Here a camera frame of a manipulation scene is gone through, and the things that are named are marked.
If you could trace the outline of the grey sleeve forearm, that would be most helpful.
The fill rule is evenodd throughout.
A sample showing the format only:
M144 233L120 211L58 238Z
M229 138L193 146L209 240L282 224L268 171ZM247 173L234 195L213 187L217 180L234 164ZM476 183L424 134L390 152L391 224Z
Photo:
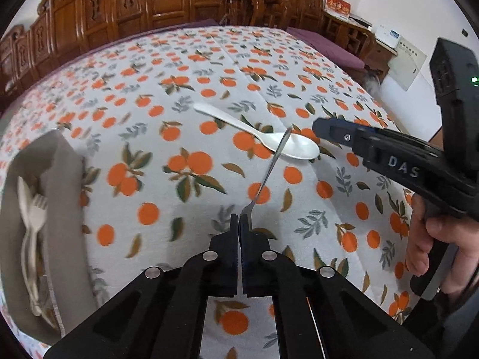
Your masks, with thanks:
M478 285L453 303L445 293L419 300L404 326L437 355L473 349L478 344Z

